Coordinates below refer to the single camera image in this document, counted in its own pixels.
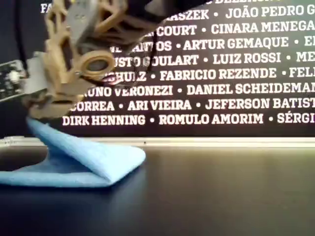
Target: black backdrop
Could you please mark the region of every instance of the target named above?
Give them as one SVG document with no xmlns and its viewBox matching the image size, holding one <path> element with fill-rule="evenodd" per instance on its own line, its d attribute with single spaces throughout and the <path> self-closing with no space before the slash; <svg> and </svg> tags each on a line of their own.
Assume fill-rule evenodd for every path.
<svg viewBox="0 0 315 236">
<path fill-rule="evenodd" d="M 43 50 L 46 28 L 43 22 L 44 14 L 41 12 L 47 9 L 50 1 L 23 2 L 23 37 L 27 55 L 31 57 L 33 51 Z M 164 48 L 161 47 L 158 52 L 160 63 L 163 63 L 167 56 L 171 56 L 173 65 L 168 63 L 166 66 L 155 66 L 153 72 L 155 78 L 148 76 L 146 81 L 141 82 L 137 91 L 141 94 L 145 89 L 153 90 L 155 86 L 156 91 L 160 93 L 155 95 L 149 93 L 145 96 L 118 96 L 118 91 L 109 90 L 110 96 L 88 96 L 84 100 L 86 103 L 80 104 L 78 109 L 90 109 L 89 111 L 72 111 L 67 118 L 55 120 L 52 126 L 73 135 L 90 137 L 313 136 L 315 129 L 312 114 L 314 112 L 312 82 L 314 81 L 315 56 L 312 52 L 314 47 L 311 46 L 311 36 L 315 35 L 315 23 L 312 21 L 315 14 L 314 4 L 309 0 L 298 2 L 241 0 L 237 2 L 238 0 L 217 0 L 187 13 L 184 17 L 186 19 L 172 18 L 167 26 L 174 27 L 165 27 L 164 30 L 159 31 L 168 34 L 170 28 L 173 29 L 171 36 L 160 35 L 159 45 Z M 235 17 L 229 18 L 230 11 L 234 11 Z M 12 3 L 3 1 L 0 9 L 1 63 L 17 59 L 12 31 L 12 13 Z M 230 28 L 218 30 L 218 27 Z M 179 29 L 187 29 L 187 34 L 176 35 Z M 200 48 L 194 48 L 194 42 L 198 42 Z M 216 48 L 202 48 L 202 42 L 208 42 L 210 46 Z M 230 54 L 231 58 L 235 59 L 234 63 L 231 61 L 224 63 L 224 57 L 221 57 L 223 54 Z M 263 61 L 266 58 L 259 60 L 259 57 L 264 54 L 269 58 L 266 61 Z M 238 61 L 238 55 L 240 55 L 241 63 Z M 273 60 L 273 55 L 279 55 L 279 57 Z M 299 59 L 299 55 L 305 56 L 304 61 L 301 57 Z M 187 65 L 188 61 L 182 64 L 180 61 L 174 62 L 177 56 L 179 56 L 177 60 L 181 61 L 189 58 L 191 65 Z M 266 78 L 246 78 L 250 75 L 249 71 L 255 68 L 255 71 L 259 68 L 264 71 L 269 70 L 271 75 L 265 76 Z M 120 64 L 118 70 L 132 71 L 132 68 Z M 204 72 L 210 71 L 209 74 L 213 77 L 187 80 L 187 78 L 192 79 L 192 74 L 195 74 L 197 70 L 203 71 L 198 74 L 199 76 L 206 78 Z M 175 78 L 175 73 L 178 73 L 178 80 L 166 79 Z M 236 77 L 236 79 L 224 79 L 225 76 Z M 263 93 L 254 93 L 253 84 Z M 201 94 L 204 86 L 218 87 L 221 93 Z M 280 89 L 280 92 L 272 92 L 274 86 Z M 168 110 L 154 110 L 157 100 L 186 100 L 186 110 L 172 110 L 171 107 Z M 205 105 L 209 100 L 215 101 L 217 105 L 227 104 L 227 106 L 207 110 Z M 146 101 L 142 102 L 142 105 L 147 104 L 147 108 L 141 110 L 138 107 L 138 111 L 128 111 L 128 108 L 137 104 L 136 101 L 138 104 L 141 103 L 139 101 Z M 18 101 L 0 104 L 0 114 L 2 136 L 30 135 L 25 124 L 26 112 Z M 138 120 L 138 124 L 126 124 L 123 115 L 133 116 L 134 120 Z M 66 125 L 69 119 L 77 117 L 78 121 L 82 116 L 86 116 L 85 121 L 89 125 L 87 123 L 82 125 L 82 122 L 81 125 L 78 122 L 76 125 Z"/>
</svg>

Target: beige plastic part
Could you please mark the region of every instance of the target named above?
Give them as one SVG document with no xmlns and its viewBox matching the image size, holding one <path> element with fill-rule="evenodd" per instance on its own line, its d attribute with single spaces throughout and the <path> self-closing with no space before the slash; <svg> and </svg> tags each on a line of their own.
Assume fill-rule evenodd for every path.
<svg viewBox="0 0 315 236">
<path fill-rule="evenodd" d="M 99 80 L 115 67 L 110 50 L 95 50 L 80 55 L 78 49 L 71 44 L 71 29 L 64 22 L 67 16 L 65 1 L 76 4 L 74 0 L 54 0 L 45 17 L 49 39 L 45 42 L 44 64 L 51 88 L 46 94 L 50 99 L 44 106 L 29 107 L 29 115 L 36 119 L 62 117 L 84 98 L 83 94 L 93 88 L 93 85 L 80 79 L 78 74 Z M 131 50 L 145 35 L 159 26 L 128 16 L 126 10 L 126 0 L 99 0 L 97 21 L 89 37 L 104 43 L 126 46 L 127 50 Z M 65 48 L 71 54 L 71 62 L 66 61 Z M 89 70 L 89 64 L 97 60 L 106 61 L 107 68 L 100 71 Z M 35 101 L 30 97 L 26 100 L 25 104 Z"/>
</svg>

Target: folded cloth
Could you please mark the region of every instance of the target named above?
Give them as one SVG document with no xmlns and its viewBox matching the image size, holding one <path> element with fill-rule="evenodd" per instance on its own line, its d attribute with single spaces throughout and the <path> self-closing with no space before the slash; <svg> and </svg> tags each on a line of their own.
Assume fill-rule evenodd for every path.
<svg viewBox="0 0 315 236">
<path fill-rule="evenodd" d="M 1 171 L 0 184 L 37 187 L 107 187 L 115 184 L 145 160 L 137 147 L 106 145 L 62 133 L 27 118 L 33 134 L 47 147 L 39 164 Z"/>
</svg>

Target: hole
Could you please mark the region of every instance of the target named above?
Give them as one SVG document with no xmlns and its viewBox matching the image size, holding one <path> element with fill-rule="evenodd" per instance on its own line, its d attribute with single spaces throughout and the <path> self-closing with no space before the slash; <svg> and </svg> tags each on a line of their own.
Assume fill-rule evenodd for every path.
<svg viewBox="0 0 315 236">
<path fill-rule="evenodd" d="M 72 60 L 73 56 L 72 56 L 70 41 L 68 38 L 61 45 L 61 49 L 63 51 L 63 59 L 65 62 L 66 69 L 67 69 L 67 71 L 69 71 L 72 68 L 71 60 Z"/>
<path fill-rule="evenodd" d="M 142 28 L 134 27 L 134 26 L 128 24 L 127 22 L 125 22 L 125 21 L 122 21 L 122 22 L 120 23 L 120 26 L 121 26 L 122 28 L 124 28 L 125 30 L 133 30 L 133 31 L 142 31 L 142 30 L 143 30 Z"/>
<path fill-rule="evenodd" d="M 109 11 L 103 11 L 102 12 L 102 15 L 101 15 L 101 19 L 102 19 L 102 21 L 105 21 L 105 20 L 107 20 L 109 17 L 111 17 L 112 16 L 112 13 L 111 12 L 109 12 Z"/>
<path fill-rule="evenodd" d="M 102 70 L 105 70 L 107 67 L 108 67 L 107 61 L 95 60 L 87 66 L 87 69 L 89 71 L 102 71 Z"/>
<path fill-rule="evenodd" d="M 57 16 L 55 13 L 52 13 L 50 20 L 54 24 L 54 32 L 57 32 Z"/>
<path fill-rule="evenodd" d="M 64 7 L 68 10 L 71 7 L 71 0 L 64 0 Z"/>
<path fill-rule="evenodd" d="M 68 100 L 54 101 L 53 103 L 54 104 L 72 104 L 72 102 Z"/>
<path fill-rule="evenodd" d="M 65 21 L 65 15 L 62 13 L 60 15 L 61 15 L 61 23 L 63 23 Z"/>
</svg>

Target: wire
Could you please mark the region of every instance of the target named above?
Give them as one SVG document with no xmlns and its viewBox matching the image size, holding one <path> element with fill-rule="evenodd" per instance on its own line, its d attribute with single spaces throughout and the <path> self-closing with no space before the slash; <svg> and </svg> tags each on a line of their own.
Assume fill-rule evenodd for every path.
<svg viewBox="0 0 315 236">
<path fill-rule="evenodd" d="M 18 48 L 18 54 L 19 54 L 19 59 L 22 63 L 23 69 L 26 73 L 26 77 L 29 77 L 29 68 L 27 64 L 27 58 L 26 58 L 26 53 L 25 53 L 25 48 L 23 44 L 23 39 L 22 39 L 22 32 L 21 32 L 21 22 L 20 22 L 20 17 L 21 17 L 21 1 L 20 0 L 13 0 L 13 7 L 14 7 L 14 13 L 13 13 L 13 21 L 14 21 L 14 36 L 15 36 L 15 41 L 17 44 Z"/>
</svg>

